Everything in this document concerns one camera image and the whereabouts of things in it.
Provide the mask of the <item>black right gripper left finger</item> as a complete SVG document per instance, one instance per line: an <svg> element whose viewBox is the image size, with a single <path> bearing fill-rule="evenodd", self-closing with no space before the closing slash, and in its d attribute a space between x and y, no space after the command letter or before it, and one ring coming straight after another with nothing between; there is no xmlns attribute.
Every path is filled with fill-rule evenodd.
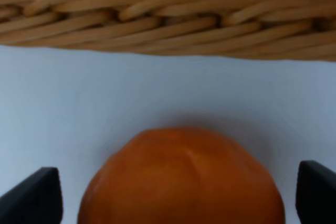
<svg viewBox="0 0 336 224"><path fill-rule="evenodd" d="M59 170L43 167L1 196L1 224L60 224L63 217Z"/></svg>

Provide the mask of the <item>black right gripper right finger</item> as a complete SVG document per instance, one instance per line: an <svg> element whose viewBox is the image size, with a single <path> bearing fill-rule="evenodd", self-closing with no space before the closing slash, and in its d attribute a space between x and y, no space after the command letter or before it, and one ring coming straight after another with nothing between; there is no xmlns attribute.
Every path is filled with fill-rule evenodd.
<svg viewBox="0 0 336 224"><path fill-rule="evenodd" d="M302 224L335 224L335 172L316 161L299 164L296 211Z"/></svg>

